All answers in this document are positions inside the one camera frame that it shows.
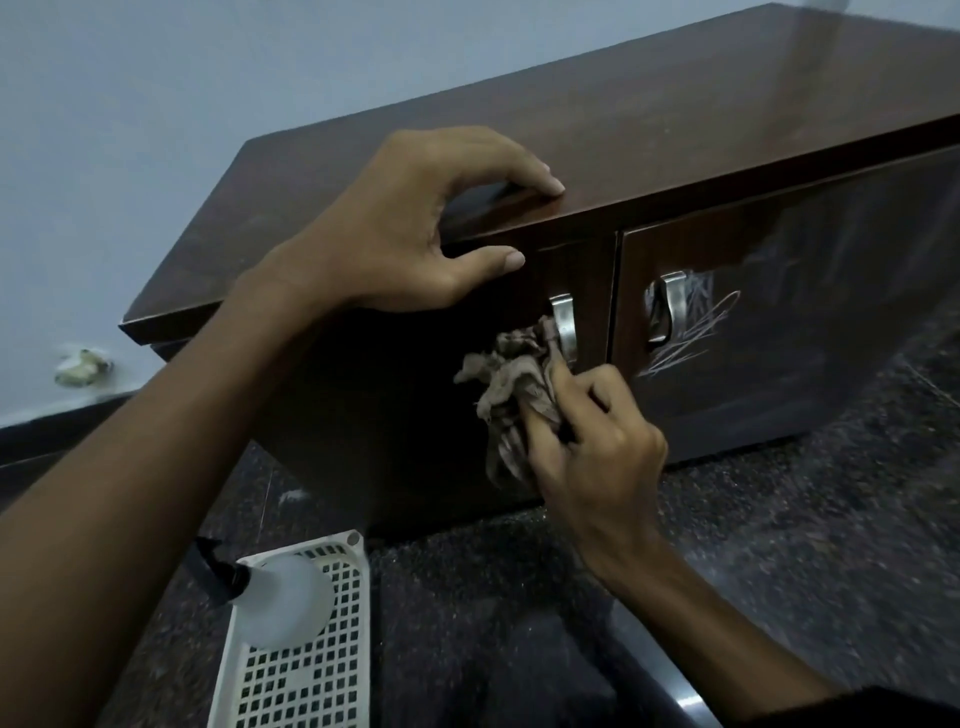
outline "white plastic basket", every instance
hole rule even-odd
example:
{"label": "white plastic basket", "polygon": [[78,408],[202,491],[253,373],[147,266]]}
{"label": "white plastic basket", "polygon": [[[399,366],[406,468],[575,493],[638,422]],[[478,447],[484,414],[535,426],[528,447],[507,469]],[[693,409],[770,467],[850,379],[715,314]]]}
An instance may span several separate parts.
{"label": "white plastic basket", "polygon": [[239,562],[253,567],[281,553],[308,556],[330,576],[330,622],[299,647],[258,650],[237,637],[234,610],[207,728],[367,728],[370,567],[363,537],[346,531]]}

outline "cabinet top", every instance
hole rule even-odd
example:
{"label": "cabinet top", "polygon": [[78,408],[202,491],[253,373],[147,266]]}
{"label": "cabinet top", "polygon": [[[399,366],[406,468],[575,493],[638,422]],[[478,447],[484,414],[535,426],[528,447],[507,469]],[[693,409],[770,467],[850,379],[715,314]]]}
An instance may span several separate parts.
{"label": "cabinet top", "polygon": [[121,327],[140,343],[195,333],[236,277],[327,207],[395,129],[489,125],[566,185],[548,202],[475,192],[445,221],[450,235],[538,224],[563,239],[956,143],[958,68],[960,34],[764,5],[260,136]]}

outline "cabinet door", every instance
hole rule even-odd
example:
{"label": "cabinet door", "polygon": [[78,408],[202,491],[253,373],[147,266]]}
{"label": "cabinet door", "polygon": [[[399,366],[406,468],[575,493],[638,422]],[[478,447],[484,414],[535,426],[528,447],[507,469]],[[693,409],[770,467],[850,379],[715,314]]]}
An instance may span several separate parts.
{"label": "cabinet door", "polygon": [[[627,232],[612,361],[671,461],[808,430],[960,280],[958,238],[958,148]],[[686,334],[650,351],[675,271]]]}
{"label": "cabinet door", "polygon": [[403,537],[536,499],[487,481],[483,386],[453,384],[468,352],[573,297],[579,364],[607,356],[614,236],[553,247],[499,238],[527,256],[515,274],[444,311],[351,311],[331,322],[269,403],[255,439],[318,494],[330,532]]}

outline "white wall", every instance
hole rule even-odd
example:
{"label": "white wall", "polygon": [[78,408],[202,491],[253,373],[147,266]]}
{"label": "white wall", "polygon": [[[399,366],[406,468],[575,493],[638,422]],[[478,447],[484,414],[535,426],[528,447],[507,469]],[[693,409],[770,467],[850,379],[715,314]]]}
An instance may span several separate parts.
{"label": "white wall", "polygon": [[[116,324],[244,140],[754,4],[5,0],[0,426],[156,371]],[[853,0],[849,12],[960,28],[951,0]],[[113,355],[109,384],[54,384],[71,343]]]}

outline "black spray nozzle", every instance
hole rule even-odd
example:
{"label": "black spray nozzle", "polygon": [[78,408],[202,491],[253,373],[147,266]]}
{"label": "black spray nozzle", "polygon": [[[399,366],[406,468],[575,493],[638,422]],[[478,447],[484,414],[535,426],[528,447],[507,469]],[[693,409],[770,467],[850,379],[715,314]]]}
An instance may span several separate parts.
{"label": "black spray nozzle", "polygon": [[218,607],[241,595],[250,584],[250,567],[218,559],[213,550],[222,542],[197,536],[183,565]]}

